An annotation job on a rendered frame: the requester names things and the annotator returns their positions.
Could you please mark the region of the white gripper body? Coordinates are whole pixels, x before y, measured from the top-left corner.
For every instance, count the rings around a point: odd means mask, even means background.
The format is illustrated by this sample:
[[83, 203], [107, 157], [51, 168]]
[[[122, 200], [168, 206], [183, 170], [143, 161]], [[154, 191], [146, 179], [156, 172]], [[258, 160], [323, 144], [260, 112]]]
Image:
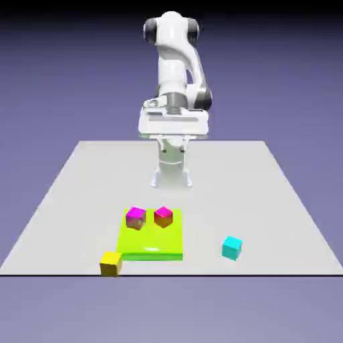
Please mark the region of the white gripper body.
[[208, 112], [181, 108], [181, 113], [171, 115], [165, 107], [142, 107], [138, 131], [143, 137], [186, 136], [205, 137], [208, 134]]

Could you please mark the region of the small pink red cube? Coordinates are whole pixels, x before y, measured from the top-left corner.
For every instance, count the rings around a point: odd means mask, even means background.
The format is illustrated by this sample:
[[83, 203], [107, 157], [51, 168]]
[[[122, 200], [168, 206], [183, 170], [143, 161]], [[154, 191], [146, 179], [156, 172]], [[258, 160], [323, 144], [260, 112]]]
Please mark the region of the small pink red cube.
[[166, 228], [173, 223], [173, 211], [162, 206], [154, 211], [154, 223], [161, 228]]

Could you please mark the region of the small magenta cube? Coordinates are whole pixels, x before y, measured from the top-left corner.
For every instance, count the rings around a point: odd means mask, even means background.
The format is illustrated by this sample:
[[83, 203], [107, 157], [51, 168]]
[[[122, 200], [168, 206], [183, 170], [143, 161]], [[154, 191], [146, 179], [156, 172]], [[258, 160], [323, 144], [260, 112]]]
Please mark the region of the small magenta cube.
[[125, 223], [127, 228], [141, 230], [146, 222], [146, 210], [131, 207], [125, 215]]

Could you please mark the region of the small cyan cube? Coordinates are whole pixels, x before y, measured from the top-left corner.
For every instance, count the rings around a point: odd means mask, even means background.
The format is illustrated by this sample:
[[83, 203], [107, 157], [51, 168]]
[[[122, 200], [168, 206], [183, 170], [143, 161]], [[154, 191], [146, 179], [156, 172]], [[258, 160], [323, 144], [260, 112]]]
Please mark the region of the small cyan cube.
[[241, 253], [243, 241], [233, 236], [227, 236], [222, 244], [222, 256], [230, 260], [237, 260]]

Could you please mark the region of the small yellow cube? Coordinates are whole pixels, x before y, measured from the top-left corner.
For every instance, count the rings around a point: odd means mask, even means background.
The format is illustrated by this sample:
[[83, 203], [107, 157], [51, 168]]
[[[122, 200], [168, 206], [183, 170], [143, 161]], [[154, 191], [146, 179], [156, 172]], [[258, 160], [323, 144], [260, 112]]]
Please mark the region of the small yellow cube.
[[100, 260], [100, 274], [105, 277], [117, 277], [122, 267], [122, 253], [105, 252]]

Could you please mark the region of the large lime green box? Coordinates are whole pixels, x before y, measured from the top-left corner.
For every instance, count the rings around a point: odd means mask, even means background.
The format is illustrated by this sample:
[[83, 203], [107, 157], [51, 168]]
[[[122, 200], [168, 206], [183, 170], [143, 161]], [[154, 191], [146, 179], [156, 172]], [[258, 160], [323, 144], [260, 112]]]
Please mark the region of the large lime green box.
[[173, 209], [173, 222], [165, 228], [154, 222], [154, 209], [146, 210], [142, 229], [126, 225], [123, 215], [116, 252], [124, 261], [181, 261], [184, 256], [182, 211]]

